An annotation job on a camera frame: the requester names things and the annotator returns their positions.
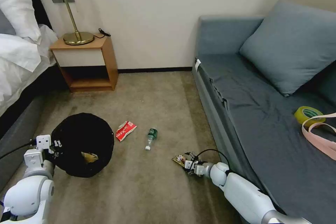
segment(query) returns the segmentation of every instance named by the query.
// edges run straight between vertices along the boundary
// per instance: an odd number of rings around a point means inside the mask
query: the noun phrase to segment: green bottle label
[[[148,136],[152,135],[154,139],[156,139],[158,136],[158,131],[154,128],[149,129]]]

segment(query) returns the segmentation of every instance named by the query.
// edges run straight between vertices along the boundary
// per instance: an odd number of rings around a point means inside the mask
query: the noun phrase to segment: bed frame
[[[32,0],[38,24],[52,29],[41,0]],[[66,83],[57,66],[49,67],[25,88],[19,99],[0,117],[0,156],[27,143],[34,136],[44,107],[46,94],[55,89],[66,89]],[[0,160],[0,191],[23,161],[26,148]]]

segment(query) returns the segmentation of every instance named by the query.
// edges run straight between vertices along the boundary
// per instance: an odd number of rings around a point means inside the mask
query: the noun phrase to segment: baseboard
[[[191,71],[191,66],[177,67],[177,68],[136,68],[136,69],[118,69],[121,74],[137,73],[137,72],[181,72]]]

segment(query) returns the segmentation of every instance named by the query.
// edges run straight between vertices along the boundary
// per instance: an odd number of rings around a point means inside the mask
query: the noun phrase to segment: water bottle
[[[148,135],[147,135],[147,146],[145,147],[146,151],[149,151],[151,149],[152,142],[158,137],[158,131],[154,128],[149,129]]]

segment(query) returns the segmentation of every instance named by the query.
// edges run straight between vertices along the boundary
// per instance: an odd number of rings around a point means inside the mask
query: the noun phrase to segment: nightstand
[[[118,68],[110,37],[95,38],[84,45],[66,45],[63,38],[51,47],[57,65],[71,92],[114,90],[118,80]],[[106,78],[83,78],[73,74],[73,68],[90,71],[98,67],[107,71]]]

